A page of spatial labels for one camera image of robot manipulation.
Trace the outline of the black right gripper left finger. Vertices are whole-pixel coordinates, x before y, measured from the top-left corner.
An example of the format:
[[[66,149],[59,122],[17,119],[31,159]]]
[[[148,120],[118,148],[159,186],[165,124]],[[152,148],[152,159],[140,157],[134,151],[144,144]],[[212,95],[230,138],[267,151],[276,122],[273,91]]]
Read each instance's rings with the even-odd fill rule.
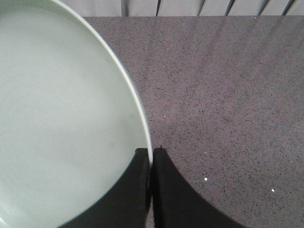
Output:
[[[138,148],[115,185],[62,228],[144,228],[150,208],[148,149]]]

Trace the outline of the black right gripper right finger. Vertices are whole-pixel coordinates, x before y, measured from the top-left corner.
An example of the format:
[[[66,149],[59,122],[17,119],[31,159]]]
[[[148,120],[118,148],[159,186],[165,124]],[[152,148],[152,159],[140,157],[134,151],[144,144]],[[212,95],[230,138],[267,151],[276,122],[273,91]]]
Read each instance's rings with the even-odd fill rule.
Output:
[[[242,228],[202,198],[160,147],[153,151],[152,200],[157,228]]]

